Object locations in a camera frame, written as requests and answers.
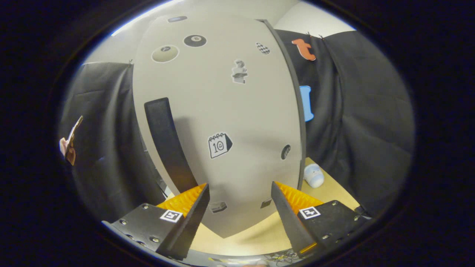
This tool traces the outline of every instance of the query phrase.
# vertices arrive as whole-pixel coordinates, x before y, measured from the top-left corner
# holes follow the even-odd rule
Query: blue sticker
[[[304,106],[305,121],[308,122],[314,118],[312,109],[310,108],[310,86],[301,86],[300,94],[302,95],[302,104]]]

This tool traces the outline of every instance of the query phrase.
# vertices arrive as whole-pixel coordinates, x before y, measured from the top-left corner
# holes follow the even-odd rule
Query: number 10
[[[221,141],[218,142],[217,146],[216,146],[215,143],[213,144],[213,146],[214,146],[214,150],[215,150],[214,153],[217,153],[218,150],[223,150],[224,149],[223,142],[221,142]]]

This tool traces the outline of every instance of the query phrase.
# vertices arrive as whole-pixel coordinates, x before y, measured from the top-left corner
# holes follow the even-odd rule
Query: black fabric curtain
[[[133,65],[88,63],[73,78],[58,126],[59,140],[76,131],[76,162],[68,178],[97,220],[114,222],[147,202],[164,201],[159,175],[142,144],[132,96]]]
[[[306,123],[307,156],[371,215],[387,207],[408,172],[414,115],[396,69],[357,31],[325,38],[276,30],[300,86],[310,86],[314,118]],[[310,61],[293,40],[310,44]]]

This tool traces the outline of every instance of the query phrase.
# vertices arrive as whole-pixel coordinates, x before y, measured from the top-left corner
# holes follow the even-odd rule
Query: checkered sticker
[[[300,211],[300,214],[304,217],[304,219],[310,219],[310,218],[317,217],[320,215],[320,213],[315,207],[309,207],[306,209],[301,209],[299,211]]]
[[[171,221],[173,223],[177,222],[180,217],[183,215],[183,213],[174,211],[174,210],[167,210],[161,217],[160,219],[164,219],[167,221]]]
[[[259,51],[261,51],[262,54],[268,55],[270,53],[270,49],[264,46],[263,44],[256,43],[256,46],[257,46],[257,49],[259,49]]]

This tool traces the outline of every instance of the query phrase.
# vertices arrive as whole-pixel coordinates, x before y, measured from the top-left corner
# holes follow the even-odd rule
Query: gray sticker
[[[222,212],[222,211],[224,211],[225,209],[228,208],[228,206],[226,205],[226,203],[224,201],[211,203],[211,204],[208,205],[208,207],[209,207],[209,210],[212,213]]]
[[[272,202],[272,198],[268,198],[268,199],[264,200],[264,201],[261,203],[261,209],[262,209],[262,208],[265,208],[265,207],[267,207],[267,206],[269,206],[271,202]]]
[[[256,43],[257,49],[264,55],[269,55],[270,49],[261,43]]]
[[[187,19],[186,16],[179,16],[179,17],[174,17],[174,18],[168,19],[168,22],[172,23],[172,22],[176,22],[176,21],[180,21],[180,20],[185,20],[185,19]]]
[[[245,84],[246,80],[244,79],[244,77],[247,77],[248,74],[247,68],[245,68],[244,61],[236,59],[234,61],[234,64],[236,64],[236,66],[231,69],[231,77],[233,78],[233,83]]]
[[[204,36],[194,34],[186,37],[183,40],[183,43],[189,47],[202,47],[206,44],[206,38],[204,38]]]

